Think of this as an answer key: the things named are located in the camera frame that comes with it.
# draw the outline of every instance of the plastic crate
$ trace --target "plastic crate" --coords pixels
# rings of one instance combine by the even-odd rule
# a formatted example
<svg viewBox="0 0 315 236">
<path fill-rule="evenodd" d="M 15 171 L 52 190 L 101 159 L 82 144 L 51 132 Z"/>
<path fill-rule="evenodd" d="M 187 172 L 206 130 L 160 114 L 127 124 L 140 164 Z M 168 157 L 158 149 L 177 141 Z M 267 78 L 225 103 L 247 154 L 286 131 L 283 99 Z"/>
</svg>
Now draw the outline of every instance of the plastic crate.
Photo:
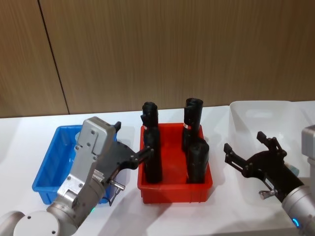
<svg viewBox="0 0 315 236">
<path fill-rule="evenodd" d="M 212 177 L 209 164 L 205 183 L 186 183 L 187 166 L 185 153 L 182 151 L 183 123 L 159 124 L 161 138 L 161 158 L 163 180 L 158 184 L 146 182 L 144 166 L 138 171 L 138 188 L 145 204 L 149 203 L 191 203 L 205 202 L 210 196 Z M 143 131 L 141 127 L 140 149 L 143 148 Z M 203 138 L 202 127 L 199 136 Z"/>
<path fill-rule="evenodd" d="M 56 129 L 48 147 L 44 160 L 39 168 L 32 185 L 45 204 L 51 204 L 57 197 L 57 191 L 70 173 L 75 159 L 75 135 L 80 132 L 82 125 L 60 126 Z M 105 191 L 105 197 L 111 198 L 111 187 Z M 102 199 L 99 204 L 107 203 Z"/>
<path fill-rule="evenodd" d="M 276 137 L 287 152 L 284 161 L 299 170 L 299 177 L 310 177 L 310 165 L 301 152 L 301 131 L 310 126 L 296 104 L 289 101 L 236 101 L 230 104 L 228 143 L 233 151 L 249 159 L 268 148 L 256 139 L 262 131 L 268 138 Z M 244 178 L 237 170 L 235 178 L 242 190 L 243 199 L 254 206 L 279 205 L 277 198 L 261 200 L 257 190 L 266 189 L 265 184 L 255 178 Z"/>
</svg>

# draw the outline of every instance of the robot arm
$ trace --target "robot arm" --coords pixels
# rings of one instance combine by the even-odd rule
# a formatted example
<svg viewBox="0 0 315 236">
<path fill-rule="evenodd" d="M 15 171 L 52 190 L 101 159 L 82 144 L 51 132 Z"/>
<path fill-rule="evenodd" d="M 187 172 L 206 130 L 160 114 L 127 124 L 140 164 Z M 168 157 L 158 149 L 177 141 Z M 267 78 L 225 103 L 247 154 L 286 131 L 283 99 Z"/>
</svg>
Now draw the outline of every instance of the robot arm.
<svg viewBox="0 0 315 236">
<path fill-rule="evenodd" d="M 229 144 L 225 144 L 225 162 L 240 171 L 244 177 L 255 177 L 263 181 L 269 191 L 259 191 L 261 198 L 276 196 L 300 234 L 315 236 L 315 185 L 311 188 L 304 185 L 287 168 L 284 164 L 286 152 L 276 138 L 267 138 L 258 132 L 257 139 L 268 147 L 268 151 L 244 160 L 233 152 Z M 302 131 L 302 153 L 309 157 L 311 183 L 315 184 L 315 126 Z"/>
<path fill-rule="evenodd" d="M 120 127 L 120 122 L 109 125 L 97 117 L 85 120 L 70 174 L 59 188 L 55 201 L 47 211 L 26 216 L 13 212 L 4 216 L 4 223 L 0 222 L 0 236 L 73 235 L 103 198 L 109 185 L 117 188 L 113 198 L 108 199 L 111 205 L 116 195 L 125 189 L 114 181 L 119 171 L 136 169 L 154 152 L 146 147 L 135 153 L 126 145 L 113 142 Z"/>
</svg>

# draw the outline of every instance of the white plastic bin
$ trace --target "white plastic bin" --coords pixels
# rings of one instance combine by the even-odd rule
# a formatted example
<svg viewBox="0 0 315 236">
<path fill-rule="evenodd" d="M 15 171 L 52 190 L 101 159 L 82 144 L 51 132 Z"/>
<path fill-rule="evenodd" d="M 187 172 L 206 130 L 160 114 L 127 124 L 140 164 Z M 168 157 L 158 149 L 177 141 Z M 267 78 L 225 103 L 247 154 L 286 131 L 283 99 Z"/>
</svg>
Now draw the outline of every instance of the white plastic bin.
<svg viewBox="0 0 315 236">
<path fill-rule="evenodd" d="M 262 131 L 267 137 L 276 137 L 281 147 L 287 152 L 284 161 L 300 170 L 299 177 L 310 176 L 307 157 L 301 153 L 301 131 L 311 125 L 300 109 L 288 101 L 237 101 L 230 104 L 229 144 L 234 152 L 244 159 L 249 159 L 267 147 L 256 139 Z M 262 181 L 244 178 L 235 170 L 235 175 L 244 200 L 254 205 L 279 204 L 271 197 L 261 200 L 258 192 L 268 190 Z"/>
</svg>

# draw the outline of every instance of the blue light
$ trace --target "blue light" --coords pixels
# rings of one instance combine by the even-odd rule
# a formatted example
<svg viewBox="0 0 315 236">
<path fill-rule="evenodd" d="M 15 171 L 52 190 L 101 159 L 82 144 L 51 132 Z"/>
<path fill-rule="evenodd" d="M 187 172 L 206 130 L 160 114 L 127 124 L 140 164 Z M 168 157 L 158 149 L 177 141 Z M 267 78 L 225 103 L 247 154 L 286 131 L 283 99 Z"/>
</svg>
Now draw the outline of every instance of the blue light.
<svg viewBox="0 0 315 236">
<path fill-rule="evenodd" d="M 295 224 L 297 228 L 300 226 L 300 223 L 297 221 L 297 219 L 293 218 L 292 222 Z"/>
</svg>

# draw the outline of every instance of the black cylinder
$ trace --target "black cylinder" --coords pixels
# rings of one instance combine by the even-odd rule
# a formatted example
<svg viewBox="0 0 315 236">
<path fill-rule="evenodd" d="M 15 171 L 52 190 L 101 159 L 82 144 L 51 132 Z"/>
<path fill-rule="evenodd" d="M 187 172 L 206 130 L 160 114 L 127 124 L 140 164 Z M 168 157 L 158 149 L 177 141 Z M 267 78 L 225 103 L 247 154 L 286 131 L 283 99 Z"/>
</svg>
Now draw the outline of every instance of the black cylinder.
<svg viewBox="0 0 315 236">
<path fill-rule="evenodd" d="M 198 138 L 203 101 L 197 98 L 188 98 L 184 108 L 184 128 L 182 132 L 182 150 L 188 148 Z"/>
<path fill-rule="evenodd" d="M 204 183 L 209 160 L 209 145 L 198 138 L 189 147 L 187 153 L 188 183 Z"/>
<path fill-rule="evenodd" d="M 144 162 L 144 172 L 148 183 L 162 181 L 161 142 L 158 129 L 158 106 L 154 102 L 145 102 L 142 106 L 142 122 L 145 126 L 143 132 L 144 146 L 154 149 L 151 158 Z"/>
<path fill-rule="evenodd" d="M 154 102 L 145 102 L 142 114 L 141 119 L 146 128 L 158 126 L 158 106 Z"/>
<path fill-rule="evenodd" d="M 148 183 L 158 183 L 162 181 L 162 160 L 160 133 L 157 127 L 148 128 L 143 132 L 144 145 L 154 149 L 151 158 L 144 162 L 144 172 Z"/>
</svg>

